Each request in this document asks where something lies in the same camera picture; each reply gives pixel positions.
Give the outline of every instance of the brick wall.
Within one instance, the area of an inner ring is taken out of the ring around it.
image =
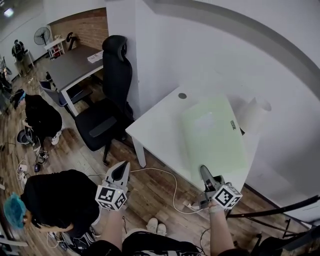
[[[77,13],[50,24],[53,37],[62,35],[67,38],[70,32],[78,37],[77,43],[102,50],[103,41],[109,36],[106,8]]]

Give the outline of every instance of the chair headrest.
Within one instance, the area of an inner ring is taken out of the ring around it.
[[[127,38],[122,35],[111,35],[102,44],[103,51],[117,56],[122,62],[124,61],[123,54],[126,54]]]

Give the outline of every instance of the paper on table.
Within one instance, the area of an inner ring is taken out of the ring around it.
[[[103,54],[104,54],[104,51],[99,51],[98,53],[88,57],[88,61],[90,61],[91,63],[95,63],[97,61],[100,61],[102,60],[102,57],[103,57]]]

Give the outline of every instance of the dark gray table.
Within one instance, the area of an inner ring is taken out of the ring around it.
[[[91,63],[87,59],[98,52],[99,50],[95,48],[81,45],[67,51],[47,65],[47,70],[56,88],[64,96],[74,116],[77,116],[78,112],[68,96],[67,90],[103,68],[102,59],[95,63]]]

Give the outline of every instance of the wooden floor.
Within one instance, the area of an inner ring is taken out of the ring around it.
[[[102,163],[103,148],[92,152],[90,151],[83,140],[81,139],[74,120],[64,108],[55,105],[47,95],[38,87],[38,81],[45,78],[46,64],[50,60],[42,58],[36,63],[36,67],[31,70],[27,77],[18,78],[13,83],[13,91],[23,88],[28,94],[41,94],[49,104],[54,106],[61,114],[65,129],[62,132],[58,145],[51,145],[50,139],[46,139],[44,143],[45,150],[49,153],[47,163],[41,166],[39,174],[50,174],[69,169],[76,169],[84,172],[87,175],[104,174],[108,170]],[[92,100],[96,101],[104,97],[100,85],[92,84],[90,79],[85,83],[90,84],[94,91]],[[88,106],[79,102],[76,105],[78,111],[87,108]],[[9,116],[0,116],[0,145],[4,143],[16,143],[16,135],[23,129],[21,120],[25,118],[25,112],[22,107],[14,110],[12,106],[9,108]],[[3,205],[6,198],[12,192],[21,194],[23,192],[20,182],[17,180],[16,169],[18,163],[25,159],[28,163],[28,173],[34,173],[35,154],[31,146],[17,144],[16,146],[6,144],[4,151],[0,151],[0,176],[6,187],[5,191],[0,191],[0,203]],[[137,170],[140,168],[135,152],[118,141],[113,141],[107,160],[113,165],[120,161],[130,161],[131,169]],[[164,170],[169,170],[161,162],[155,159],[151,154],[146,152],[147,167],[154,167]],[[189,209],[185,207],[189,202],[194,202],[199,191],[190,185],[188,182],[177,177],[178,190],[176,194],[175,204],[177,208],[183,211]],[[91,176],[92,180],[97,184],[101,184],[99,176]],[[180,240],[193,242],[200,246],[200,236],[202,232],[209,227],[209,214],[206,210],[196,214],[181,214],[174,210],[172,205],[172,196],[175,189],[175,183],[172,176],[158,172],[156,170],[139,171],[131,174],[129,190],[131,191],[127,201],[127,209],[125,211],[126,228],[145,228],[148,220],[151,217],[156,217],[167,226],[168,235],[179,238]],[[256,196],[246,188],[242,189],[243,198],[233,209],[232,213],[248,213],[263,210],[269,210],[273,207],[267,202]],[[265,221],[277,227],[286,227],[286,219],[288,217],[278,214],[268,217],[260,217],[259,220]],[[98,232],[101,232],[106,220],[105,214],[102,216],[99,224],[95,227]],[[21,255],[32,256],[64,256],[68,255],[59,246],[50,248],[47,246],[47,234],[40,233],[35,227],[30,227],[23,230],[15,230],[2,219],[1,223],[10,237],[17,241],[24,241],[29,244],[29,247],[21,249]],[[248,219],[237,218],[229,219],[228,225],[232,233],[234,241],[238,242],[241,248],[252,250],[257,239],[256,234],[262,233],[264,238],[269,236],[282,237],[283,233],[275,229],[257,224]],[[302,232],[306,229],[292,221],[290,230]],[[209,237],[210,232],[203,236],[202,244],[206,254],[209,253]],[[49,238],[49,245],[53,247],[55,241]],[[300,251],[285,252],[283,255],[298,255]]]

